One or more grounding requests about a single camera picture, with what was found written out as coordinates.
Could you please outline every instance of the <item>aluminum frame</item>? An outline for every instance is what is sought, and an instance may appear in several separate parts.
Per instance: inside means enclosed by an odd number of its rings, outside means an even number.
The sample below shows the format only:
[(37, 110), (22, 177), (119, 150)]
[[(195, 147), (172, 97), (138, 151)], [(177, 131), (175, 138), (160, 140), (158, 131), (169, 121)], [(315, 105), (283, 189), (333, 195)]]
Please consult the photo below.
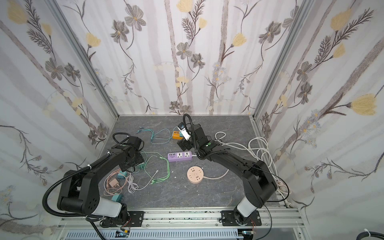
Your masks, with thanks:
[[(233, 210), (234, 207), (195, 207), (195, 208), (142, 208), (128, 209), (128, 211), (144, 211), (142, 227), (132, 229), (222, 229), (222, 228), (249, 228), (250, 227), (223, 227), (219, 222), (221, 211)], [(272, 217), (272, 228), (293, 228), (297, 239), (308, 239), (298, 209), (286, 208), (284, 206), (268, 207)], [(257, 209), (260, 213), (262, 225), (257, 228), (270, 228), (271, 218), (265, 207)], [(93, 229), (84, 218), (62, 218), (52, 239), (63, 240), (68, 230), (90, 230)]]
[(109, 98), (107, 92), (105, 91), (105, 88), (103, 87), (103, 84), (101, 83), (95, 70), (93, 69), (91, 62), (89, 61), (88, 57), (85, 55), (85, 52), (83, 50), (81, 43), (78, 41), (75, 33), (73, 32), (69, 23), (67, 22), (67, 19), (65, 18), (63, 12), (59, 7), (59, 4), (56, 2), (56, 0), (44, 0), (44, 1), (47, 4), (49, 10), (51, 11), (53, 17), (59, 24), (61, 30), (64, 32), (64, 35), (66, 36), (67, 40), (71, 44), (72, 48), (76, 52), (77, 57), (82, 62), (85, 70), (91, 76), (93, 83), (95, 84), (97, 90), (99, 91), (103, 100), (107, 104), (109, 110), (112, 112), (113, 116), (117, 120), (117, 118), (119, 117), (119, 113), (117, 112), (115, 106), (113, 105), (111, 99)]
[(304, 24), (305, 19), (308, 15), (309, 11), (311, 10), (311, 7), (312, 7), (314, 1), (315, 0), (303, 0), (301, 6), (299, 8), (299, 11), (297, 13), (297, 17), (295, 18), (295, 20), (293, 21), (293, 24), (291, 26), (292, 29), (289, 31), (288, 37), (285, 40), (284, 46), (283, 46), (283, 48), (280, 52), (280, 55), (279, 55), (279, 57), (275, 63), (275, 66), (273, 67), (272, 74), (270, 75), (270, 77), (267, 81), (267, 84), (264, 88), (263, 94), (262, 94), (261, 98), (259, 99), (259, 102), (256, 105), (255, 111), (253, 112), (252, 116), (254, 119), (260, 114), (260, 111), (262, 110), (262, 108), (263, 108), (263, 106), (264, 106), (264, 104), (265, 104), (265, 102), (269, 96), (271, 88), (274, 85), (274, 83), (277, 79), (277, 76), (280, 73), (280, 70), (281, 70), (285, 60), (288, 57), (289, 51), (291, 50), (297, 36), (300, 33), (301, 27)]

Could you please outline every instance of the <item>round power socket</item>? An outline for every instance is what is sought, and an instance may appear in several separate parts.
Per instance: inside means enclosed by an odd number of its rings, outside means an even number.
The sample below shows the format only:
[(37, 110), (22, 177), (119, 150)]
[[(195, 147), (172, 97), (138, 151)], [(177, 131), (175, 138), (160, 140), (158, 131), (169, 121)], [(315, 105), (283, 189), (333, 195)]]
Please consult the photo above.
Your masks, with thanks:
[(204, 172), (201, 167), (193, 166), (187, 171), (187, 178), (193, 184), (197, 184), (203, 181), (203, 176)]

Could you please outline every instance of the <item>teal charging cable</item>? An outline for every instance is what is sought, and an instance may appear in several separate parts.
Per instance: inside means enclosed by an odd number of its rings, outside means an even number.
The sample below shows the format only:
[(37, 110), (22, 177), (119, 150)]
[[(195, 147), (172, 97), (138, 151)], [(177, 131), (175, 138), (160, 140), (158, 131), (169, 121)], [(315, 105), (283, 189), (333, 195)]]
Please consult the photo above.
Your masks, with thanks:
[[(164, 128), (160, 131), (158, 131), (157, 133), (155, 133), (152, 129), (150, 128), (145, 128), (145, 127), (139, 127), (141, 128), (142, 130), (137, 130), (136, 132), (139, 133), (139, 132), (151, 132), (151, 143), (152, 144), (165, 144), (165, 143), (168, 143), (171, 139), (172, 139), (172, 134), (170, 132), (170, 130), (168, 128)], [(156, 135), (158, 135), (160, 132), (164, 131), (164, 130), (167, 130), (168, 133), (169, 133), (169, 137), (168, 138), (162, 138), (162, 137), (156, 137)], [(167, 140), (166, 142), (153, 142), (154, 139), (162, 139), (162, 140)]]

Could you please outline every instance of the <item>floral wallpaper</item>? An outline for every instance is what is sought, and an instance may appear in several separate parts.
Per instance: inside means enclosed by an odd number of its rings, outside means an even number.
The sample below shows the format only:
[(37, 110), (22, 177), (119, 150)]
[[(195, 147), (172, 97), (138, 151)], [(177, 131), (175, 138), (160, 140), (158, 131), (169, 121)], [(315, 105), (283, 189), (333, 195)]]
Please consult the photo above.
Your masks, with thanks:
[(253, 114), (301, 1), (58, 3), (119, 114), (176, 115)]
[(315, 1), (256, 116), (312, 239), (382, 232), (382, 1)]
[(0, 232), (51, 239), (60, 218), (44, 211), (43, 194), (98, 157), (115, 118), (44, 2), (0, 6)]

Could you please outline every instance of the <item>power strip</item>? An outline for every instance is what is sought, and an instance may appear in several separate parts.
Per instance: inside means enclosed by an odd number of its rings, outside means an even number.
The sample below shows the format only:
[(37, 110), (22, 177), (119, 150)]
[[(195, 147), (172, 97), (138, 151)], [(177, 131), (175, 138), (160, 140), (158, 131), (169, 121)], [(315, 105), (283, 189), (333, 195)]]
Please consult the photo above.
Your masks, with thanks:
[(168, 154), (169, 162), (185, 161), (192, 160), (192, 152), (171, 152)]

